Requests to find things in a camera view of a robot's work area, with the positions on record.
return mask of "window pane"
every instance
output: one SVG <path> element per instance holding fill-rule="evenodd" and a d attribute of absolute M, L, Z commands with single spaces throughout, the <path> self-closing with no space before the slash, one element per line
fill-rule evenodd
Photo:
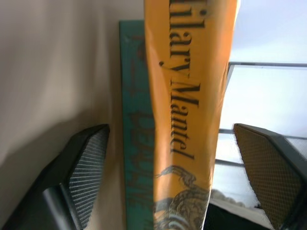
<path fill-rule="evenodd" d="M 307 63 L 306 9 L 306 0 L 242 0 L 231 61 Z"/>
<path fill-rule="evenodd" d="M 216 147 L 216 159 L 243 163 L 234 134 L 219 134 Z"/>
<path fill-rule="evenodd" d="M 247 207 L 254 207 L 258 204 L 244 167 L 216 164 L 212 188 L 219 190 L 236 202 L 242 202 Z"/>
<path fill-rule="evenodd" d="M 243 123 L 307 137 L 307 68 L 235 66 L 220 128 Z"/>

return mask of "decorative illustration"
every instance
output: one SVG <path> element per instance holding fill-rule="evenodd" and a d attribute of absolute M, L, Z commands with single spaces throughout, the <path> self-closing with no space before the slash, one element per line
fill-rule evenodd
<path fill-rule="evenodd" d="M 200 230 L 203 225 L 210 192 L 195 185 L 196 177 L 179 166 L 169 166 L 159 178 L 168 174 L 179 176 L 179 182 L 187 189 L 174 198 L 160 200 L 154 205 L 155 230 Z"/>

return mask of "teal book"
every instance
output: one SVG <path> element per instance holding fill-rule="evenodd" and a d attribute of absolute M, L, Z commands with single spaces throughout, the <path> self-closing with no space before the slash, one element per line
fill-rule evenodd
<path fill-rule="evenodd" d="M 154 117 L 143 21 L 122 21 L 123 146 L 127 230 L 153 230 Z"/>

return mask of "book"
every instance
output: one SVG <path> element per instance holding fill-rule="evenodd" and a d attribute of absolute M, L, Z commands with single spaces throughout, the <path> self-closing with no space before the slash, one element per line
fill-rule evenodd
<path fill-rule="evenodd" d="M 121 21 L 119 30 L 127 230 L 153 230 L 154 117 L 144 22 Z"/>

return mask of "beige wall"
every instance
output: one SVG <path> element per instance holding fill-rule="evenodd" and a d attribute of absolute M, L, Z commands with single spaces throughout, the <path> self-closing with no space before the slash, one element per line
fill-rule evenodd
<path fill-rule="evenodd" d="M 90 227 L 123 229 L 118 21 L 142 17 L 143 0 L 0 1 L 0 226 L 73 133 L 109 123 Z"/>

